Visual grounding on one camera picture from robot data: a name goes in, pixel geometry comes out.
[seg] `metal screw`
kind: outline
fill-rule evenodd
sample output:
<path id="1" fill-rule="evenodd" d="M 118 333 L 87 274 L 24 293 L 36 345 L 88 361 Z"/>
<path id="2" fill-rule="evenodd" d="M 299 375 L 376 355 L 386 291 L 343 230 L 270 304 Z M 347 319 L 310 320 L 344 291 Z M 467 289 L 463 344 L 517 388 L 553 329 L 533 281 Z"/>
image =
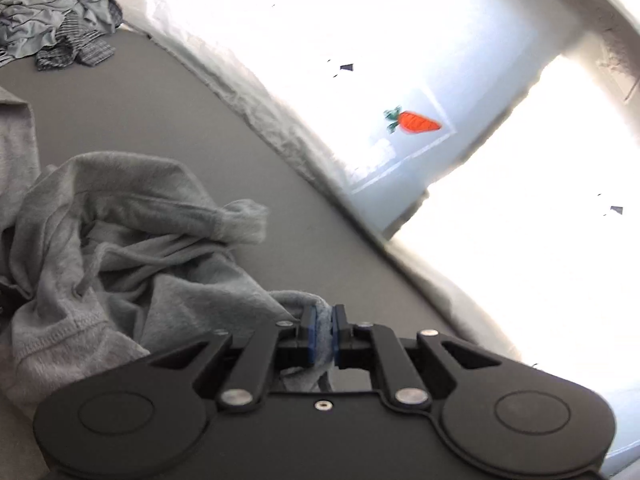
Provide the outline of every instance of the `metal screw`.
<path id="1" fill-rule="evenodd" d="M 316 410 L 319 410 L 320 412 L 328 412 L 332 409 L 334 404 L 330 400 L 318 400 L 314 406 L 316 407 Z"/>
<path id="2" fill-rule="evenodd" d="M 220 400 L 229 406 L 245 406 L 254 400 L 254 396 L 247 390 L 241 388 L 233 388 L 227 390 L 220 395 Z"/>
<path id="3" fill-rule="evenodd" d="M 402 388 L 396 391 L 396 400 L 415 406 L 429 400 L 429 394 L 420 388 Z"/>

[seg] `circular screw hole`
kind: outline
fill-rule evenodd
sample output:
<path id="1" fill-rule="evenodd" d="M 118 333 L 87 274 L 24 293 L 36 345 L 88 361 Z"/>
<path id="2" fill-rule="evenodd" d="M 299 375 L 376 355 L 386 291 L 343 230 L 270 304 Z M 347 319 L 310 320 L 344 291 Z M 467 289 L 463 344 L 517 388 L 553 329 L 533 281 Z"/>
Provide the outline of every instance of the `circular screw hole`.
<path id="1" fill-rule="evenodd" d="M 320 412 L 328 412 L 330 409 L 332 409 L 334 404 L 330 400 L 318 400 L 318 402 L 316 402 L 314 406 L 316 407 L 316 410 Z"/>

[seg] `black triangle mark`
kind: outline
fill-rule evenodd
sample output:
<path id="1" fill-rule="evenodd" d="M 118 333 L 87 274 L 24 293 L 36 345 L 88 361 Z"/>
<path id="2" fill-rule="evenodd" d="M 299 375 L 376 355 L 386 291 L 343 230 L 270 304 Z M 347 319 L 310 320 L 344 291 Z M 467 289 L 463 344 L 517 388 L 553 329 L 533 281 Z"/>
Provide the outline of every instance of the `black triangle mark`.
<path id="1" fill-rule="evenodd" d="M 184 370 L 207 346 L 206 341 L 195 343 L 191 346 L 177 349 L 175 352 L 158 356 L 152 359 L 150 364 L 156 368 L 167 370 Z"/>
<path id="2" fill-rule="evenodd" d="M 478 368 L 488 368 L 490 366 L 497 366 L 500 364 L 498 361 L 491 359 L 490 357 L 476 353 L 468 348 L 452 343 L 451 341 L 445 341 L 442 343 L 442 346 L 444 346 L 444 349 L 467 370 L 477 370 Z"/>

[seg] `gray hoodie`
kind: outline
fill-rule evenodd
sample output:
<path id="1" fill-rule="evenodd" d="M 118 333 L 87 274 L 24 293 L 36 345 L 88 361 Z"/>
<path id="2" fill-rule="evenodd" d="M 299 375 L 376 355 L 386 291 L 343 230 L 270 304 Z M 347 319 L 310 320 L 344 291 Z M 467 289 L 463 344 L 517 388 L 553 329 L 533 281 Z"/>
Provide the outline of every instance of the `gray hoodie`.
<path id="1" fill-rule="evenodd" d="M 326 371 L 328 305 L 263 290 L 230 253 L 263 240 L 264 206 L 217 206 L 188 168 L 154 156 L 87 153 L 40 172 L 30 108 L 3 89 L 0 193 L 0 388 L 27 414 L 65 384 L 307 304 L 318 366 L 284 382 L 308 390 Z"/>

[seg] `bright light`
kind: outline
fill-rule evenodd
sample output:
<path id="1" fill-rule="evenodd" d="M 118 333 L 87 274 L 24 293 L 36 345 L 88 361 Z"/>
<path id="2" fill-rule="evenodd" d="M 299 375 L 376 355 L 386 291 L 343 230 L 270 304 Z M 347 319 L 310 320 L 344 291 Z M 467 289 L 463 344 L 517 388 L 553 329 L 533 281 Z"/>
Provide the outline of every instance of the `bright light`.
<path id="1" fill-rule="evenodd" d="M 367 160 L 363 152 L 383 111 L 424 85 L 428 60 L 468 44 L 466 24 L 482 14 L 478 0 L 157 1 L 163 22 L 233 53 L 336 159 L 360 172 L 379 164 L 380 150 Z M 334 79 L 341 63 L 354 60 L 357 77 Z"/>
<path id="2" fill-rule="evenodd" d="M 638 146 L 616 105 L 558 57 L 392 242 L 476 300 L 526 362 L 616 389 L 638 379 L 628 373 L 640 352 L 638 182 Z"/>

